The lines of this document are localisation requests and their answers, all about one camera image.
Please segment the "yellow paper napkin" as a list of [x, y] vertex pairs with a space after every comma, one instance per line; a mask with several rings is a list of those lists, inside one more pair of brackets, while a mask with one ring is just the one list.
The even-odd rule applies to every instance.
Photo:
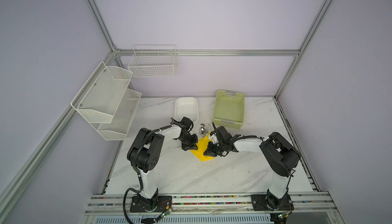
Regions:
[[208, 143], [211, 140], [209, 139], [209, 134], [207, 134], [205, 137], [202, 137], [198, 142], [197, 142], [197, 147], [198, 149], [193, 149], [190, 150], [190, 152], [196, 156], [201, 162], [205, 162], [208, 160], [214, 159], [214, 157], [211, 156], [205, 156], [204, 152], [207, 150]]

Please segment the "spoon with green handle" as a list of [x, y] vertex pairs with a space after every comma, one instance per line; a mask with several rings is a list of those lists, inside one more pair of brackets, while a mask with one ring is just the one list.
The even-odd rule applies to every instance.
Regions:
[[205, 135], [207, 134], [207, 130], [205, 128], [205, 124], [201, 124], [200, 129], [199, 129], [199, 133], [202, 137], [205, 137]]

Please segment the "fork with green handle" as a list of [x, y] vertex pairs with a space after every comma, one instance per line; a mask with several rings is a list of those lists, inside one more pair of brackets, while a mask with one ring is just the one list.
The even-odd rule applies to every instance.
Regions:
[[209, 124], [205, 125], [205, 130], [206, 130], [206, 134], [207, 135], [210, 134], [211, 130], [210, 130], [210, 125]]

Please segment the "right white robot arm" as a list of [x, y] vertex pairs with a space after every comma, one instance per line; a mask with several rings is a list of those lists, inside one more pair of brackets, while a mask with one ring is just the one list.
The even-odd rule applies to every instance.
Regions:
[[255, 135], [232, 136], [220, 126], [200, 142], [201, 155], [215, 158], [225, 157], [230, 152], [256, 152], [262, 153], [273, 171], [270, 186], [261, 202], [256, 205], [270, 210], [283, 210], [291, 208], [288, 186], [294, 175], [301, 154], [280, 133], [273, 132], [266, 138]]

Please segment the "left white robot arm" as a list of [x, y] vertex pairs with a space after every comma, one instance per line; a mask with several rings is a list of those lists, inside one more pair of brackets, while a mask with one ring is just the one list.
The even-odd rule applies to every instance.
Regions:
[[170, 125], [158, 129], [140, 129], [127, 153], [127, 160], [139, 181], [138, 190], [129, 188], [136, 193], [136, 196], [132, 197], [131, 211], [140, 208], [150, 212], [158, 207], [154, 168], [158, 164], [163, 144], [170, 140], [178, 140], [183, 151], [198, 149], [198, 136], [192, 133], [193, 128], [194, 122], [183, 117], [181, 121], [172, 118]]

